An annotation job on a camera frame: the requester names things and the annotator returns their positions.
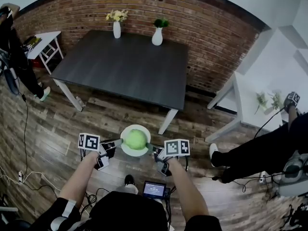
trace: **white leg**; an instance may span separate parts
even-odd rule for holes
[[[210,136],[206,137],[205,141],[210,143],[213,140],[217,139],[218,137],[230,132],[234,128],[236,128],[241,123],[241,119],[236,117],[233,121],[216,131],[215,133],[211,134]]]
[[[175,110],[175,109],[170,109],[169,110],[169,112],[166,115],[166,118],[165,118],[163,124],[160,126],[158,134],[163,134],[165,132],[165,130],[167,129],[167,127],[169,126],[170,122],[172,121],[172,119],[177,114],[177,112],[178,112],[178,110]]]
[[[63,57],[62,51],[61,51],[61,49],[60,49],[60,46],[59,46],[59,43],[58,43],[58,39],[55,38],[54,41],[56,42],[56,45],[57,45],[57,47],[58,47],[58,49],[59,49],[59,53],[60,53],[60,55],[61,55],[61,57],[62,57],[62,59],[63,59],[64,57]]]
[[[51,71],[50,71],[50,69],[48,68],[47,64],[45,63],[45,60],[44,60],[44,58],[43,58],[43,56],[42,56],[42,53],[39,54],[39,57],[40,57],[40,59],[42,60],[42,62],[43,62],[43,64],[44,64],[45,68],[47,69],[48,73],[51,75]]]
[[[56,79],[53,79],[54,82],[56,82],[56,84],[61,88],[61,90],[64,92],[64,94],[67,96],[67,98],[71,101],[71,103],[73,104],[73,106],[75,106],[75,108],[78,111],[82,111],[82,107],[81,105],[78,103],[78,101],[76,100],[76,98],[73,96],[73,94],[71,93],[71,91],[69,90],[69,88],[62,82]]]
[[[216,97],[213,98],[213,100],[207,105],[207,108],[209,110],[228,94],[228,92],[232,89],[233,80],[234,76],[232,75],[231,78],[223,86],[223,88],[217,93]]]

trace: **white side table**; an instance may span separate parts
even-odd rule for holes
[[[216,97],[208,104],[207,108],[211,109],[215,104],[221,101],[232,89],[234,89],[235,93],[235,101],[237,107],[237,117],[216,131],[215,133],[208,136],[205,141],[212,142],[213,140],[217,139],[218,137],[228,133],[229,131],[236,128],[240,123],[254,126],[257,128],[262,127],[275,113],[276,110],[272,111],[267,116],[264,114],[261,108],[258,109],[257,113],[255,114],[258,102],[257,102],[257,92],[264,92],[266,98],[268,99],[268,104],[271,103],[270,96],[268,95],[267,90],[258,90],[256,87],[250,84],[249,79],[234,72],[231,78],[227,81],[224,87],[218,92]],[[282,125],[282,117],[281,114],[277,114],[267,125],[264,126],[263,129],[267,131],[274,131],[275,129],[279,128]]]
[[[47,66],[47,63],[50,61],[50,59],[57,53],[59,52],[62,59],[63,54],[61,52],[58,40],[57,40],[57,36],[61,33],[61,31],[56,31],[56,32],[48,32],[48,33],[40,33],[40,34],[36,34],[35,36],[37,38],[41,38],[41,42],[38,43],[31,52],[28,53],[27,58],[28,59],[36,59],[38,56],[40,57],[40,59],[42,60],[45,68],[47,69],[48,73],[51,75],[51,71]],[[55,41],[57,48],[54,48],[50,43],[52,41]],[[46,53],[43,52],[43,50],[49,47],[49,49],[47,50]],[[64,94],[67,96],[67,98],[71,101],[71,103],[73,104],[73,106],[78,110],[78,111],[82,111],[82,107],[80,105],[80,103],[76,100],[76,98],[73,96],[73,94],[71,93],[71,91],[69,90],[69,88],[62,82],[56,79],[53,79],[54,82],[56,82],[56,84],[61,88],[61,90],[64,92]]]

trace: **dark gray table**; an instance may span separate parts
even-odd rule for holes
[[[67,54],[51,77],[131,99],[170,108],[162,134],[184,108],[188,48],[151,37],[110,31],[90,31]]]

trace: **wooden floor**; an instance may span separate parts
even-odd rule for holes
[[[116,139],[125,127],[140,124],[149,129],[153,143],[163,144],[164,140],[177,138],[190,140],[189,174],[205,198],[210,214],[219,218],[225,231],[278,230],[282,224],[281,217],[287,213],[289,204],[297,205],[301,200],[275,198],[266,203],[266,186],[259,186],[257,181],[250,182],[243,193],[242,187],[233,182],[222,184],[205,177],[217,175],[223,169],[212,168],[209,144],[204,139],[234,118],[218,110],[207,110],[210,98],[187,93],[185,110],[177,114],[168,130],[160,136],[158,129],[167,111],[158,106],[129,101],[84,87],[69,86],[74,95],[87,104],[82,112],[78,112],[45,71],[39,71],[39,76],[52,89],[43,103],[21,84],[29,107],[26,129],[28,171],[43,172],[58,188],[65,184],[80,162],[77,148],[80,132],[98,134],[101,139]],[[25,170],[23,135],[26,104],[20,96],[15,97],[9,92],[4,77],[0,79],[0,100],[0,165],[9,177],[17,180],[18,171]],[[228,151],[252,139],[255,132],[256,129],[252,128],[238,128],[219,139],[218,147]],[[173,186],[172,178],[164,178],[156,172],[150,155],[133,158],[117,149],[114,158],[110,160],[110,166],[103,172],[93,173],[88,192],[94,193],[99,187],[112,191],[124,184],[127,174],[135,177],[140,192],[145,180],[166,181],[169,187]],[[46,181],[40,175],[31,175],[27,183],[32,188],[38,188],[46,184]],[[49,188],[32,191],[26,186],[12,183],[7,186],[3,179],[0,180],[0,192],[9,196],[12,204],[20,209],[22,218],[29,222],[46,211],[55,200]],[[177,192],[172,195],[171,209],[172,226],[176,230],[184,230],[185,221]]]

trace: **person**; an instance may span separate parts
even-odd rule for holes
[[[134,179],[128,175],[125,187],[103,197],[93,207],[90,218],[80,221],[87,184],[97,163],[97,152],[90,152],[62,188],[55,203],[30,227],[30,231],[104,231],[147,230],[167,231],[164,207],[154,199],[136,195]],[[220,231],[219,220],[209,215],[206,203],[176,158],[168,160],[186,220],[186,231]]]
[[[31,62],[28,61],[21,48],[22,44],[16,30],[12,28],[13,19],[16,18],[19,9],[19,6],[11,3],[3,4],[0,9],[0,53],[5,59],[9,59],[8,67],[15,70],[15,73],[28,90],[41,101],[44,101],[51,89],[50,87],[43,89],[38,84]]]
[[[285,111],[289,114],[288,123],[268,134],[257,137],[227,152],[219,152],[215,144],[210,145],[212,166],[226,166],[220,180],[229,183],[266,171],[268,174],[283,172],[285,164],[296,150],[307,153],[305,146],[308,134],[308,114],[297,117],[294,103],[286,99]]]

